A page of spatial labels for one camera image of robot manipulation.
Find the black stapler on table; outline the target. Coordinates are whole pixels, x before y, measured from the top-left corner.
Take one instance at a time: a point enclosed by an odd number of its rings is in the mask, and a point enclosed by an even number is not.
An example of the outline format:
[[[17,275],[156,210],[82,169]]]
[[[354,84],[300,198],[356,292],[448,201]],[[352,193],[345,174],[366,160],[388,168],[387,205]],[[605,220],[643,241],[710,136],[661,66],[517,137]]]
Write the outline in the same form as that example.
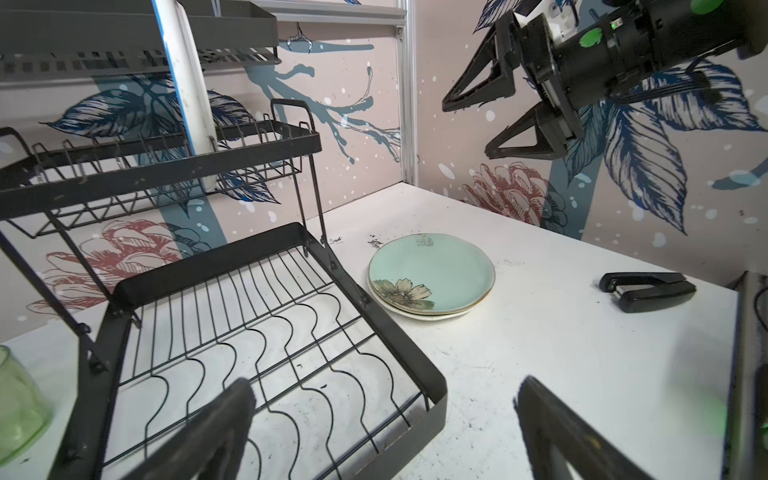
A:
[[[612,272],[602,276],[599,289],[614,296],[624,313],[647,313],[689,301],[696,286],[678,272]]]

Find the black two-tier dish rack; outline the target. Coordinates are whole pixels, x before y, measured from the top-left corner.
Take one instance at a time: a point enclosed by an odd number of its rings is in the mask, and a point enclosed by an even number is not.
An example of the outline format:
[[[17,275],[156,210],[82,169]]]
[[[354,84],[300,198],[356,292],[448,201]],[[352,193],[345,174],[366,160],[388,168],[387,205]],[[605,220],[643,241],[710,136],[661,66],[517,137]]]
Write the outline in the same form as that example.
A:
[[[59,324],[11,342],[56,406],[19,479],[128,479],[240,378],[255,396],[235,479],[390,479],[444,429],[444,376],[345,271],[325,220],[220,246],[159,220],[285,181],[321,198],[308,105],[214,101],[217,151],[93,100],[60,146],[1,137],[1,250]]]

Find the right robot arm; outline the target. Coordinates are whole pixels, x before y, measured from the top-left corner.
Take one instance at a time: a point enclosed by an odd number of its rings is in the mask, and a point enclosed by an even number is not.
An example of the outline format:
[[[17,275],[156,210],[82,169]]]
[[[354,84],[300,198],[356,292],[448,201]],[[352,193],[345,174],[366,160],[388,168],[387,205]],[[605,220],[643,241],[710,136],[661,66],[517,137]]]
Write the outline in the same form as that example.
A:
[[[767,45],[764,1],[614,1],[590,29],[560,37],[544,12],[507,11],[489,30],[442,101],[445,112],[515,94],[514,71],[523,68],[540,102],[486,146],[490,159],[554,160],[585,136],[579,111],[600,100],[643,102],[696,92],[718,98],[694,65],[737,50],[740,58]],[[689,62],[689,80],[636,92],[656,73]]]

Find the green glass tumbler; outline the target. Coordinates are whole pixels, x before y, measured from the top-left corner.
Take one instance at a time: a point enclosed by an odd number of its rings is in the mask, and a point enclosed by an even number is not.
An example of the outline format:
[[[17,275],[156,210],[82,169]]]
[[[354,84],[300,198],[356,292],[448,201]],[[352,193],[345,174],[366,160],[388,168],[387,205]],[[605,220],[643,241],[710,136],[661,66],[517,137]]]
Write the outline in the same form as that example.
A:
[[[14,356],[1,346],[1,466],[27,451],[48,429],[51,403]]]

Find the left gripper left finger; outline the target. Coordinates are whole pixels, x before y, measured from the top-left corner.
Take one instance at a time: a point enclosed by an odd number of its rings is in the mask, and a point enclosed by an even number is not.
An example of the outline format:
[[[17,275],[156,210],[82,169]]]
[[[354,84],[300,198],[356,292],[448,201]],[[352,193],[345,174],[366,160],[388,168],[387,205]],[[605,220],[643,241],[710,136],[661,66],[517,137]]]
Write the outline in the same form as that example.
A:
[[[235,479],[254,411],[254,393],[249,382],[240,378],[127,477]]]

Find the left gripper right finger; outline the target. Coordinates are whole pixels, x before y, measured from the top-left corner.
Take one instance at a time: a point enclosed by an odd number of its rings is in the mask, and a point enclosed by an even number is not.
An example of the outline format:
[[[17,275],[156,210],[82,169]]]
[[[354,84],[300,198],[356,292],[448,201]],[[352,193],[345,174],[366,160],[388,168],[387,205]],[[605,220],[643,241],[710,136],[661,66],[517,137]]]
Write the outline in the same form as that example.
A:
[[[534,479],[651,478],[535,377],[514,406]]]

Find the pale green plate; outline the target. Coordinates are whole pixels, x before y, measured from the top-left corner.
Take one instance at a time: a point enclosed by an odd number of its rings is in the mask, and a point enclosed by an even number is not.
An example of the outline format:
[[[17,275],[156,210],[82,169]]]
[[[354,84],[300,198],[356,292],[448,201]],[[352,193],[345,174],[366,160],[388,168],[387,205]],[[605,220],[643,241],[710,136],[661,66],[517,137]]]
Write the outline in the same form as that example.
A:
[[[420,317],[468,311],[493,289],[496,271],[476,245],[443,233],[411,234],[383,245],[368,283],[388,306]]]

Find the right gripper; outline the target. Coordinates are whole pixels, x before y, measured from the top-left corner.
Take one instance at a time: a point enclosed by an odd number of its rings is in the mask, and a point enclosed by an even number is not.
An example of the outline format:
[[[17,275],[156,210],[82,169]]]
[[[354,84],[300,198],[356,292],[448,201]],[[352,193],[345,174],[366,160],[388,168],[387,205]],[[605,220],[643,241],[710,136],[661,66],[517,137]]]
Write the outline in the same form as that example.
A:
[[[540,102],[506,127],[485,147],[489,159],[557,160],[567,154],[568,141],[580,138],[578,110],[568,99],[556,62],[552,32],[544,14],[522,24],[515,13],[503,14],[488,29],[463,73],[442,100],[442,111],[453,112],[515,94],[514,71],[522,67],[539,93]],[[533,145],[508,146],[528,130]]]

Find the horizontal aluminium frame bar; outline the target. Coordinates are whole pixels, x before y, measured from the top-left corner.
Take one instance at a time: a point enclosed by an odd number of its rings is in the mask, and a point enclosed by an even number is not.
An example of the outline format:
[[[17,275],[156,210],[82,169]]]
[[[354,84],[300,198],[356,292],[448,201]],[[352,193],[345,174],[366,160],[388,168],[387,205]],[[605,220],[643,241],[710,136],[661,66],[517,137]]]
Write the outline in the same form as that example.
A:
[[[279,22],[383,25],[406,24],[407,10],[397,7],[365,6],[320,1],[253,1]]]

